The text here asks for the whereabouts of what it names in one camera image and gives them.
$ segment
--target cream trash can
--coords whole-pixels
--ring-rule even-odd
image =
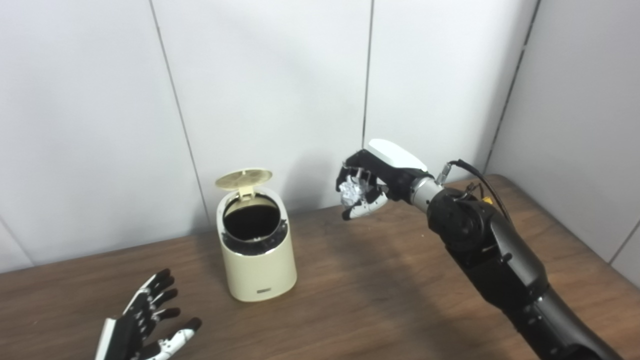
[[[218,188],[230,191],[218,204],[216,224],[229,291],[240,301],[272,299],[298,278],[282,200],[256,187],[271,176],[268,170],[248,168],[216,181]]]

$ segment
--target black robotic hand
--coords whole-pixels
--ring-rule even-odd
[[[200,328],[200,319],[192,318],[177,332],[144,346],[158,322],[180,315],[177,307],[158,310],[178,295],[177,289],[165,291],[173,282],[169,269],[160,271],[136,291],[119,319],[107,318],[95,360],[166,360],[180,350]]]

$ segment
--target robotic arm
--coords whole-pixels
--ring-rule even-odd
[[[622,360],[549,285],[544,265],[518,235],[490,184],[485,182],[502,213],[470,190],[442,186],[452,165],[484,180],[461,160],[448,163],[435,179],[396,144],[371,140],[344,162],[336,180],[346,207],[342,217],[368,215],[387,198],[415,206],[480,295],[509,318],[540,359]]]

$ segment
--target cable connector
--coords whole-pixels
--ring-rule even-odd
[[[436,178],[436,184],[442,185],[442,183],[444,183],[447,180],[447,176],[449,176],[450,171],[451,171],[451,163],[447,163],[446,165],[444,165],[444,168],[442,168],[442,171]]]

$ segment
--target wall seam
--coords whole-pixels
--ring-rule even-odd
[[[622,245],[620,245],[620,247],[613,254],[613,256],[611,257],[611,260],[608,261],[609,265],[613,265],[613,262],[618,258],[618,255],[620,255],[620,253],[622,252],[622,249],[627,245],[627,243],[631,240],[631,238],[634,237],[639,227],[640,227],[640,219],[638,219],[638,221],[636,222],[636,226],[634,226],[634,228],[631,229],[631,232],[629,233],[627,238],[625,238],[625,241],[622,242]]]
[[[187,126],[184,123],[184,117],[182,116],[182,108],[180,107],[180,101],[178,99],[178,92],[175,89],[175,83],[173,82],[173,74],[171,67],[169,66],[169,59],[166,55],[166,49],[164,48],[164,41],[162,39],[162,33],[160,32],[160,25],[156,16],[156,9],[154,8],[153,0],[149,0],[149,6],[151,8],[151,14],[154,18],[154,24],[156,25],[156,32],[158,34],[158,41],[160,42],[160,48],[162,49],[162,55],[164,58],[164,65],[169,75],[169,81],[171,83],[171,90],[173,91],[173,98],[175,99],[175,105],[178,108],[178,115],[180,116],[180,123],[182,124],[182,132],[184,133],[184,139],[187,142],[187,148],[189,149],[189,157],[191,158],[191,165],[193,166],[193,172],[196,175],[196,181],[198,183],[198,189],[200,190],[200,198],[202,199],[202,206],[204,207],[205,215],[207,216],[207,223],[211,227],[211,218],[209,218],[209,210],[207,209],[207,202],[204,199],[204,193],[202,192],[202,184],[200,183],[200,174],[198,174],[198,167],[193,157],[193,150],[191,149],[191,141],[189,141],[189,134],[187,133]]]
[[[4,229],[6,230],[6,232],[9,234],[9,236],[11,237],[11,239],[13,240],[13,242],[18,245],[18,248],[20,248],[20,250],[22,251],[22,253],[24,254],[24,256],[27,258],[27,260],[29,260],[29,262],[31,263],[31,266],[36,266],[36,263],[33,261],[33,259],[31,258],[31,255],[29,255],[29,252],[27,251],[27,249],[24,248],[24,246],[22,245],[22,243],[20,242],[20,240],[18,240],[18,237],[16,237],[16,235],[13,233],[13,231],[11,230],[11,227],[9,227],[9,225],[4,221],[4,219],[2,218],[2,216],[0,216],[0,226],[3,226]]]
[[[524,52],[527,49],[527,44],[529,43],[529,37],[531,36],[531,30],[533,29],[533,23],[536,20],[536,15],[538,14],[538,8],[540,8],[541,0],[538,0],[536,3],[536,7],[533,10],[533,15],[531,16],[531,22],[529,23],[529,29],[527,30],[527,36],[524,38],[524,44],[522,44],[522,48],[520,50],[520,57],[518,59],[518,64],[516,65],[516,69],[513,72],[513,78],[511,79],[511,84],[509,86],[509,91],[507,92],[507,98],[504,101],[504,106],[502,107],[502,113],[500,114],[500,120],[498,120],[498,126],[495,128],[495,134],[493,134],[493,140],[491,142],[491,147],[489,148],[489,153],[486,156],[486,161],[484,163],[484,169],[482,171],[483,174],[486,173],[487,168],[489,167],[489,161],[491,160],[491,155],[493,154],[493,148],[495,147],[495,143],[498,140],[498,133],[500,132],[500,127],[502,122],[504,121],[504,116],[507,112],[507,107],[509,105],[509,100],[511,99],[511,93],[513,92],[513,87],[516,83],[516,78],[518,77],[518,71],[520,71],[520,64],[522,63],[522,58],[524,58]]]
[[[364,148],[364,136],[367,128],[367,101],[369,99],[369,68],[371,66],[371,35],[373,34],[373,8],[376,0],[371,0],[371,11],[369,13],[369,45],[367,48],[367,75],[364,83],[364,115],[362,118],[362,144]]]

